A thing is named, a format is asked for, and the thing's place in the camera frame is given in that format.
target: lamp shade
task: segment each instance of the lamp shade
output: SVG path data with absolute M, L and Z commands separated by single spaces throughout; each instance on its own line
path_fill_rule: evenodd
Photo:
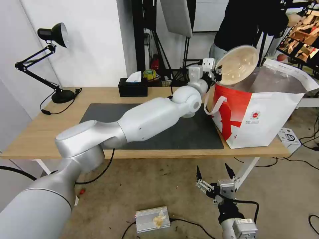
M 58 23 L 52 29 L 39 28 L 38 36 L 42 40 L 53 40 L 62 47 L 69 47 L 68 34 L 64 23 Z

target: black desk lamp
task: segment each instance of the black desk lamp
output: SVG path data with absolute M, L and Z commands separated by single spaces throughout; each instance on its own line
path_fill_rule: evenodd
M 52 101 L 54 103 L 65 103 L 73 100 L 75 98 L 75 95 L 72 91 L 70 90 L 62 90 L 58 84 L 55 84 L 53 82 L 50 82 L 48 80 L 45 80 L 38 75 L 34 74 L 33 72 L 29 71 L 28 68 L 30 66 L 33 66 L 37 62 L 47 58 L 48 56 L 52 55 L 55 53 L 55 47 L 52 43 L 52 41 L 55 41 L 58 43 L 60 46 L 67 48 L 68 47 L 68 36 L 67 36 L 67 30 L 64 25 L 64 23 L 58 23 L 56 24 L 52 29 L 44 29 L 44 28 L 39 28 L 38 29 L 38 36 L 42 39 L 45 40 L 48 45 L 43 48 L 41 51 L 33 54 L 32 56 L 28 57 L 27 59 L 24 59 L 23 61 L 17 62 L 15 64 L 15 67 L 28 74 L 29 76 L 37 79 L 38 81 L 42 82 L 43 84 L 46 84 L 47 86 L 51 87 L 52 89 L 55 90 L 55 93 L 52 95 Z M 31 60 L 31 58 L 35 57 L 36 55 L 40 54 L 41 52 L 44 52 L 45 50 L 49 50 L 50 53 L 46 54 L 45 56 L 39 58 L 39 59 L 34 59 Z

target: tissue box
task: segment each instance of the tissue box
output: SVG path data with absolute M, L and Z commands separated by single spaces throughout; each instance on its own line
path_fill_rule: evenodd
M 293 153 L 294 151 L 296 151 L 301 145 L 299 139 L 294 134 L 292 129 L 281 128 L 278 133 L 278 136 L 281 142 L 283 143 L 283 145 L 288 149 L 290 153 Z
M 121 78 L 119 82 L 120 97 L 147 96 L 147 79 L 142 78 L 141 82 L 128 83 L 127 78 Z

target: bag handle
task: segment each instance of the bag handle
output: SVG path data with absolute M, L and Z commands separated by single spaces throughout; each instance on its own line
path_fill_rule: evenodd
M 208 99 L 209 99 L 209 92 L 207 93 L 207 95 L 206 95 L 206 97 L 205 97 L 205 102 L 204 102 L 204 111 L 205 111 L 205 113 L 207 114 L 207 115 L 213 115 L 213 114 L 215 114 L 218 110 L 219 110 L 219 108 L 222 106 L 222 103 L 225 101 L 227 101 L 227 98 L 225 97 L 225 96 L 220 96 L 219 97 L 219 99 L 217 100 L 217 102 L 216 102 L 216 104 L 215 104 L 215 106 L 214 106 L 214 108 L 212 109 L 212 111 L 211 112 L 208 112 L 207 111 L 207 103 L 208 103 Z

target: lamp arm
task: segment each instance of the lamp arm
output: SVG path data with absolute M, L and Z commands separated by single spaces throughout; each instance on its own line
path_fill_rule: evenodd
M 43 57 L 39 58 L 39 59 L 36 59 L 36 60 L 30 60 L 31 58 L 39 55 L 40 53 L 44 52 L 45 50 L 49 50 L 50 53 L 49 54 L 46 54 L 44 55 Z M 20 62 L 17 62 L 15 64 L 15 67 L 19 70 L 19 71 L 22 71 L 24 73 L 26 73 L 27 75 L 35 78 L 36 80 L 40 81 L 41 83 L 47 85 L 48 87 L 51 87 L 52 89 L 54 90 L 59 90 L 60 87 L 59 85 L 54 85 L 53 83 L 49 82 L 48 80 L 46 79 L 43 79 L 42 77 L 36 75 L 35 73 L 31 72 L 28 70 L 28 67 L 38 63 L 39 61 L 47 58 L 48 56 L 52 55 L 53 53 L 55 53 L 55 45 L 53 44 L 49 44 L 47 45 L 45 48 L 43 48 L 42 50 L 38 51 L 37 53 L 33 54 L 32 56 L 24 59 L 23 61 L 20 61 Z

